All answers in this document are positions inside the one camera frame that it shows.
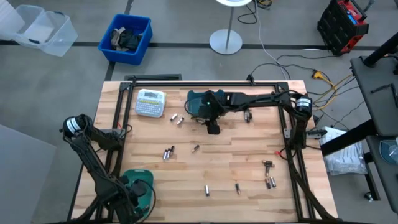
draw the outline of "white plastic bag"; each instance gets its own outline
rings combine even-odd
[[[345,131],[335,128],[324,127],[323,129],[327,130],[328,133],[319,139],[321,145],[345,133]],[[363,156],[362,143],[360,142],[334,152],[324,157],[323,160],[330,175],[368,173]]]

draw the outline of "blue plastic bin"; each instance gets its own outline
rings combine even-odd
[[[141,41],[135,52],[128,50],[122,52],[112,50],[111,33],[112,30],[121,27],[132,29],[135,34],[142,34]],[[139,65],[144,58],[145,51],[148,48],[150,39],[152,38],[152,28],[150,27],[150,19],[141,16],[132,16],[126,14],[116,14],[111,25],[108,27],[104,37],[99,43],[98,49],[102,51],[110,62],[128,63],[131,65]]]

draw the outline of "wooden tabletop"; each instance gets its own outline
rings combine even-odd
[[[289,88],[305,93],[303,81],[288,81]],[[95,126],[112,126],[120,82],[105,82],[95,117]],[[132,131],[126,137],[121,174],[129,169],[147,169],[155,179],[157,203],[152,222],[296,222],[292,184],[287,162],[275,155],[284,147],[280,119],[276,107],[253,108],[253,121],[243,120],[243,113],[228,113],[218,123],[219,135],[209,135],[206,127],[190,120],[183,105],[189,90],[207,89],[239,91],[247,94],[270,93],[271,87],[153,87],[166,92],[166,106],[161,118],[139,116],[135,99],[140,88],[134,88],[129,124]],[[181,126],[170,122],[177,113],[185,121]],[[308,128],[314,125],[311,119]],[[197,144],[200,149],[191,153]],[[319,147],[318,141],[307,144]],[[174,155],[163,161],[164,150],[175,146]],[[104,161],[106,152],[98,152]],[[303,150],[311,191],[333,216],[337,217],[322,153]],[[264,182],[262,160],[271,160],[275,168],[270,175],[277,187],[268,190]],[[239,183],[241,195],[235,190]],[[205,185],[210,196],[205,195]],[[95,197],[94,181],[83,168],[72,218],[81,215]],[[303,211],[307,208],[303,193]]]

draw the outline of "clear plastic storage bin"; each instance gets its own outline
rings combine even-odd
[[[24,24],[23,18],[8,1],[0,0],[0,39],[11,40]]]
[[[20,5],[16,11],[25,22],[13,36],[18,44],[62,57],[78,37],[69,16],[61,12],[29,5]]]

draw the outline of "electrical cable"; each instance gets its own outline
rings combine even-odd
[[[340,96],[341,94],[344,94],[344,93],[346,93],[346,92],[348,92],[348,91],[350,91],[350,90],[354,90],[354,89],[356,89],[356,88],[359,88],[359,86],[352,87],[352,88],[349,88],[349,89],[347,89],[347,90],[344,90],[344,91],[342,91],[341,93],[336,94],[335,96]],[[329,99],[327,99],[327,100],[321,100],[321,101],[318,101],[318,103],[323,103],[323,102],[326,102],[326,101],[328,101],[328,100],[329,100]]]
[[[260,0],[252,0],[252,2],[253,2],[253,4],[257,4],[257,6],[258,6],[259,8],[261,8],[261,9],[267,9],[267,10],[269,10],[270,6],[272,5],[272,1],[270,1],[270,2],[271,2],[270,4],[265,4],[263,1],[260,1]],[[257,16],[256,16],[257,7],[254,6],[254,12],[253,12],[253,10],[252,10],[251,8],[249,8],[248,4],[246,5],[246,8],[250,11],[250,13],[247,13],[247,14],[243,14],[243,15],[238,16],[238,21],[241,22],[241,23],[243,23],[243,24],[248,24],[248,25],[256,24],[257,21],[258,21],[258,20],[257,20]],[[254,17],[254,22],[245,22],[245,21],[242,21],[242,20],[241,20],[242,17],[251,16],[251,15],[253,15],[253,17]]]
[[[287,160],[284,156],[282,156],[282,152],[283,152],[284,150],[286,150],[286,149],[285,149],[285,148],[281,149],[277,154],[278,154],[282,159]],[[295,157],[295,156],[296,156],[296,153],[297,153],[297,152],[294,151],[292,157]]]
[[[335,84],[335,86],[340,85],[340,83],[342,83],[343,81],[345,81],[347,78],[349,78],[350,76],[352,76],[353,74],[349,74],[346,77],[344,77],[342,80],[340,80],[337,84]],[[330,88],[328,91],[326,91],[324,94],[322,94],[322,96],[320,96],[317,100],[314,101],[314,103],[320,101],[320,99],[322,99],[323,97],[325,97],[329,92],[332,91],[332,88]]]
[[[357,107],[352,109],[348,114],[344,115],[339,121],[336,121],[336,123],[333,125],[333,127],[336,126],[337,123],[341,124],[341,122],[344,120],[344,118],[346,118],[348,115],[350,115],[354,110],[358,109],[364,102],[365,101],[360,102],[360,104]]]
[[[256,71],[259,67],[263,66],[263,65],[273,65],[273,66],[277,66],[280,67],[281,69],[285,70],[287,76],[289,77],[289,80],[291,80],[292,78],[290,77],[290,73],[286,70],[286,68],[281,67],[280,65],[276,64],[276,63],[262,63],[260,65],[258,65],[252,72],[251,75],[253,75],[254,71]]]
[[[257,8],[254,7],[254,12],[253,12],[253,10],[251,10],[251,8],[249,8],[248,5],[246,5],[246,7],[251,13],[247,13],[247,14],[243,14],[243,15],[238,16],[238,21],[243,23],[243,24],[256,24],[257,23],[257,17],[256,17]],[[244,22],[244,21],[241,20],[242,17],[250,16],[250,15],[253,15],[254,22]]]
[[[260,17],[259,17],[259,11],[257,10],[257,4],[255,4],[255,7],[256,7],[256,12],[257,12],[257,18],[259,18],[259,19],[258,19],[258,21],[259,21],[259,40],[260,40],[262,49],[265,51],[265,53],[266,53],[268,56],[270,56],[272,59],[274,59],[274,61],[276,62],[276,64],[278,64],[280,70],[282,71],[282,74],[284,75],[285,79],[287,80],[286,74],[285,74],[284,70],[282,69],[282,67],[280,66],[279,62],[278,62],[270,53],[268,53],[268,51],[267,51],[266,48],[264,47],[264,43],[262,43],[262,40],[261,40],[261,19],[260,19]]]
[[[309,146],[309,145],[305,145],[305,147],[310,147],[310,148],[312,148],[312,149],[319,149],[319,150],[321,150],[320,148],[313,147],[313,146]]]
[[[119,135],[120,139],[124,139],[126,137],[126,135],[132,131],[132,126],[130,124],[128,124],[127,127],[130,127],[130,130],[126,131],[126,133],[124,133],[123,135],[122,135],[123,132],[121,132]]]
[[[300,58],[304,58],[304,59],[315,59],[315,60],[317,60],[317,59],[323,59],[323,58],[328,58],[328,57],[339,57],[339,56],[327,55],[327,56],[321,56],[321,57],[306,57],[306,56],[303,56],[303,55],[287,55],[287,54],[283,54],[283,55],[279,56],[277,58],[277,60],[279,60],[282,57],[300,57]]]
[[[332,82],[328,81],[326,78],[323,78],[323,77],[322,77],[322,79],[323,79],[324,81],[328,82],[328,83],[331,85],[332,89],[335,90],[335,93],[337,92],[336,86],[335,86]],[[327,107],[331,102],[333,102],[333,100],[335,100],[335,98],[336,98],[336,97],[333,96],[333,97],[331,98],[330,101],[326,102],[325,105],[323,105],[323,106],[317,108],[317,110],[324,109],[324,108]]]
[[[320,111],[321,111],[324,115],[326,115],[326,116],[328,116],[330,119],[332,119],[333,121],[336,121],[336,124],[339,123],[339,124],[341,124],[342,126],[344,126],[347,130],[349,130],[349,128],[348,128],[347,126],[345,126],[343,123],[339,122],[339,121],[336,120],[335,118],[333,118],[333,117],[331,117],[330,115],[328,115],[328,114],[327,114],[326,112],[324,112],[322,109],[320,109]]]
[[[145,218],[143,218],[139,223],[143,223],[145,220],[147,220],[147,218],[151,215],[152,211],[154,210],[155,206],[156,206],[156,192],[155,189],[153,188],[153,186],[151,186],[148,182],[141,180],[141,179],[137,179],[138,181],[141,181],[143,183],[145,183],[146,185],[148,185],[148,187],[153,191],[154,193],[154,203],[152,205],[152,208],[149,210],[147,216]]]
[[[337,91],[340,89],[340,88],[342,88],[343,86],[345,86],[345,85],[348,85],[350,82],[352,82],[353,80],[354,80],[355,78],[352,78],[351,80],[347,80],[347,81],[345,81],[344,82],[344,84],[342,84],[339,88],[337,88],[337,90],[335,90],[332,94],[331,94],[331,96],[329,97],[329,99],[327,99],[327,100],[322,100],[322,101],[318,101],[319,103],[320,102],[325,102],[326,101],[326,103],[324,104],[324,105],[322,105],[321,107],[326,107],[326,105],[329,105],[329,103],[331,103],[331,102],[329,102],[330,100],[331,100],[331,98],[332,97],[336,97],[336,93],[337,93]]]

